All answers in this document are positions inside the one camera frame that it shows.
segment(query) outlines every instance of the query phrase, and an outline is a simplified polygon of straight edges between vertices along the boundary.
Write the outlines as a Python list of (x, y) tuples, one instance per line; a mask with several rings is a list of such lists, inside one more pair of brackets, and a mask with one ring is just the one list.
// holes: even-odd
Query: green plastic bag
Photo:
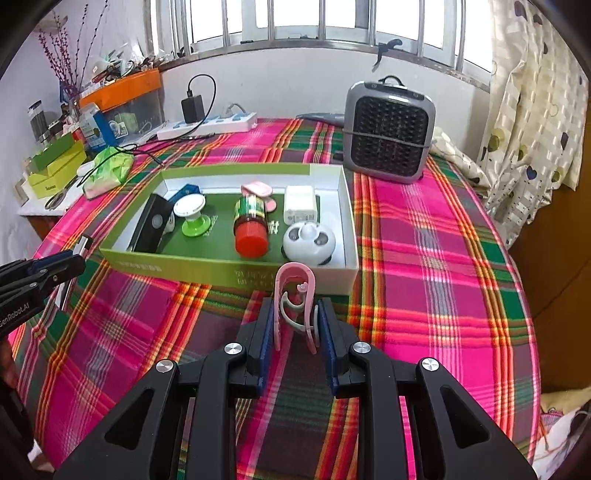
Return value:
[(115, 147), (105, 148), (95, 157), (95, 165), (100, 165), (100, 167), (88, 177), (82, 187), (86, 198), (93, 199), (123, 185), (133, 162), (133, 155), (118, 152)]

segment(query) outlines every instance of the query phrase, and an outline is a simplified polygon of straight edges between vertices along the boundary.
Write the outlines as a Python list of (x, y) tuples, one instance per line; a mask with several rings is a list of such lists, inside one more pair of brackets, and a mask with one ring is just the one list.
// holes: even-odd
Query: human hand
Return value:
[(0, 340), (0, 377), (10, 388), (17, 387), (17, 366), (12, 358), (12, 347), (7, 338)]

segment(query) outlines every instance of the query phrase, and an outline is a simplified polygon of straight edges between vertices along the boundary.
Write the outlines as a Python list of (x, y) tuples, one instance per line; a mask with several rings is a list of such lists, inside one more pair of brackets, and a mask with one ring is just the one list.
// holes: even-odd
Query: plaid tablecloth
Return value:
[[(341, 149), (334, 127), (267, 120), (251, 132), (171, 145), (158, 156), (167, 167), (328, 163)], [(67, 313), (49, 306), (11, 338), (19, 392), (55, 466), (158, 359), (191, 361), (233, 340), (265, 296), (109, 267), (96, 246), (155, 171), (149, 158), (138, 159), (123, 187), (80, 199), (37, 252), (70, 248), (83, 232), (95, 239)], [(516, 272), (478, 199), (453, 167), (432, 158), (411, 185), (348, 176), (360, 271), (350, 298), (333, 299), (337, 314), (393, 358), (439, 359), (531, 459), (540, 395), (534, 331)], [(283, 342), (264, 397), (237, 406), (238, 477), (354, 478), (357, 401), (331, 398), (322, 359), (307, 352), (302, 337), (286, 330)], [(408, 457), (413, 478), (410, 449)]]

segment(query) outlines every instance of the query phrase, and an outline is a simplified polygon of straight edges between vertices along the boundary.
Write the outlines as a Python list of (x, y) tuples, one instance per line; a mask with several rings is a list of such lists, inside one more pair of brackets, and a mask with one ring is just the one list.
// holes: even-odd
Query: curtain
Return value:
[(491, 0), (491, 102), (480, 158), (485, 209), (510, 247), (562, 184), (575, 190), (589, 83), (548, 19), (526, 0)]

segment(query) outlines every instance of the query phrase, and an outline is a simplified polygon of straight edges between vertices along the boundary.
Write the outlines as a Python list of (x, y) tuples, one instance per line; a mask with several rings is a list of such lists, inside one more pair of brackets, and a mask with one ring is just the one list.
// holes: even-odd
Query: panda nose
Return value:
[(313, 223), (307, 223), (300, 229), (300, 237), (304, 240), (313, 240), (316, 238), (316, 226)]

